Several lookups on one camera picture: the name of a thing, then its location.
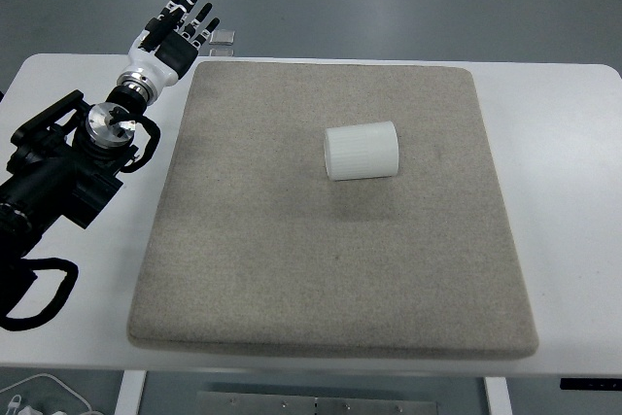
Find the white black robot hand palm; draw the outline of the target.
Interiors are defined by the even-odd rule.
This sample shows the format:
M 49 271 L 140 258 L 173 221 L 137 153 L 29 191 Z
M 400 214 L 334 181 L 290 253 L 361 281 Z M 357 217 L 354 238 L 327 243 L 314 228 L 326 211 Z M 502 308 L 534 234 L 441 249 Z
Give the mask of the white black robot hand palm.
M 198 57 L 200 38 L 187 33 L 170 33 L 159 46 L 147 52 L 143 46 L 148 31 L 143 30 L 132 43 L 129 64 L 122 70 L 118 84 L 135 82 L 142 86 L 173 86 L 190 70 Z

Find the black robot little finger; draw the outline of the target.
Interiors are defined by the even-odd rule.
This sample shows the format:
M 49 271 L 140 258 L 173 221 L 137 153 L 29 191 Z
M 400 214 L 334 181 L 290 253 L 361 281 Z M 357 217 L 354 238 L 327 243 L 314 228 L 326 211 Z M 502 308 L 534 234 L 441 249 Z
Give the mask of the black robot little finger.
M 220 19 L 218 17 L 214 17 L 207 24 L 207 26 L 200 33 L 198 33 L 196 37 L 193 39 L 192 41 L 193 46 L 196 49 L 200 49 L 203 46 L 203 44 L 210 39 L 212 33 L 215 31 L 219 23 L 220 23 Z

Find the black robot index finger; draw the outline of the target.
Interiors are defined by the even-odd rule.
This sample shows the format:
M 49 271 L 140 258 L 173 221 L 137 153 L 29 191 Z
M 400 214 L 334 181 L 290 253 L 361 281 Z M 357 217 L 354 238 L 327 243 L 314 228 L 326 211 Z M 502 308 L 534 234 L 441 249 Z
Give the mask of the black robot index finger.
M 169 0 L 165 7 L 162 9 L 164 15 L 170 15 L 173 12 L 180 10 L 183 14 L 187 12 L 186 7 L 182 3 L 183 0 Z

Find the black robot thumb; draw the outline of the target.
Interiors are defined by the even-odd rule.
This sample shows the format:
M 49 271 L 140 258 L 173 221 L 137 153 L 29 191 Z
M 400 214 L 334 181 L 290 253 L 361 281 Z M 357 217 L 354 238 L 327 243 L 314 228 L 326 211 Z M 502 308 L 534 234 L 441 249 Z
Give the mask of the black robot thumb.
M 143 50 L 154 51 L 174 28 L 174 19 L 153 17 L 146 25 L 148 34 L 143 39 Z

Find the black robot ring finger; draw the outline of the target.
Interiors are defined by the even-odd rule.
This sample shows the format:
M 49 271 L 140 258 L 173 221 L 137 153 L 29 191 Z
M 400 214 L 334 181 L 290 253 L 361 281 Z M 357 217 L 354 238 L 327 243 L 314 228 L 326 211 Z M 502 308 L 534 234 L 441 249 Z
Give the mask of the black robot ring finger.
M 184 27 L 184 37 L 186 39 L 191 39 L 195 35 L 200 24 L 208 16 L 211 10 L 212 10 L 212 4 L 206 3 L 201 8 L 199 13 L 194 17 L 194 19 L 186 24 L 186 26 Z

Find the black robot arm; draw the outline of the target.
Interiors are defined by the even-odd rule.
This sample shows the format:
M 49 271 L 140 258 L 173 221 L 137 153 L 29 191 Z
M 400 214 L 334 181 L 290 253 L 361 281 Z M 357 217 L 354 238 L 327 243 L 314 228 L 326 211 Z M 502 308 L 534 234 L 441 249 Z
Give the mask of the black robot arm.
M 206 3 L 169 0 L 132 43 L 128 65 L 106 100 L 89 105 L 75 90 L 24 123 L 1 186 L 1 258 L 22 259 L 59 218 L 87 227 L 160 139 L 147 108 L 190 70 L 220 21 Z

